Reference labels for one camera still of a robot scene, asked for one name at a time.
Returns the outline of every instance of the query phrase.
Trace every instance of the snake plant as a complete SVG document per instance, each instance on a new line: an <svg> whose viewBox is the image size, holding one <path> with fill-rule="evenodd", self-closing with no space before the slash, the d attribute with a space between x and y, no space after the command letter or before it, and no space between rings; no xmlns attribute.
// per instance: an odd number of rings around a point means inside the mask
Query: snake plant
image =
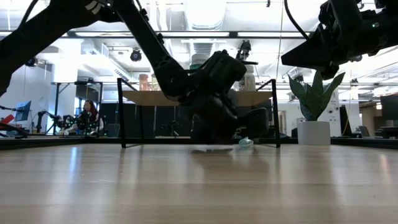
<svg viewBox="0 0 398 224"><path fill-rule="evenodd" d="M300 109L307 121L316 121L328 106L334 90L343 81L345 73L337 75L328 85L323 85L320 72L316 72L312 86L302 85L289 76L292 93L300 100Z"/></svg>

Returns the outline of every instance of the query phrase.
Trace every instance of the potted plant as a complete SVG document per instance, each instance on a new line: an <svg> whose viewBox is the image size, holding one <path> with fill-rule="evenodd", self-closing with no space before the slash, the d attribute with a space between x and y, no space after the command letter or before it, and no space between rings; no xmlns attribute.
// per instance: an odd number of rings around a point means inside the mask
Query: potted plant
<svg viewBox="0 0 398 224"><path fill-rule="evenodd" d="M337 75L328 85L323 85L320 72L316 72L313 84L302 85L289 76L292 93L300 100L300 110L306 122L297 124L298 143L303 145L330 145L330 124L318 121L328 106L334 90L343 81L345 73Z"/></svg>

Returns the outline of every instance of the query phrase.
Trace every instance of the white pot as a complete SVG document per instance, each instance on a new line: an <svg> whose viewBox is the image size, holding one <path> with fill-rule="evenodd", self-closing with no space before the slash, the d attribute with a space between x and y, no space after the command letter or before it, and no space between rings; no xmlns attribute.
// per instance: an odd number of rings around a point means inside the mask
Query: white pot
<svg viewBox="0 0 398 224"><path fill-rule="evenodd" d="M329 146L330 125L326 121L306 121L297 124L298 143L307 146Z"/></svg>

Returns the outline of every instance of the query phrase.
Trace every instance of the cardboard shelf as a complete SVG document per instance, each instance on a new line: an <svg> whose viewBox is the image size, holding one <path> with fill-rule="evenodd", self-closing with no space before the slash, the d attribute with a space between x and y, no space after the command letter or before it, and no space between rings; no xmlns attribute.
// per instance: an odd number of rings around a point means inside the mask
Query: cardboard shelf
<svg viewBox="0 0 398 224"><path fill-rule="evenodd" d="M272 97L271 91L237 91L238 106L256 106ZM178 106L161 91L123 91L123 97L140 106Z"/></svg>

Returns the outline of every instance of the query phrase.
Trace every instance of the clear plastic object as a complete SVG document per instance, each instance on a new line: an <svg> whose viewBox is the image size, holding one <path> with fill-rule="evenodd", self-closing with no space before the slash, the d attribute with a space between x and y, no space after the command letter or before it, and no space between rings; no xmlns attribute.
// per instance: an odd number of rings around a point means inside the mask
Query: clear plastic object
<svg viewBox="0 0 398 224"><path fill-rule="evenodd" d="M239 141L239 146L241 148L248 148L248 147L252 147L254 144L254 142L252 140L250 140L248 137L241 139Z"/></svg>

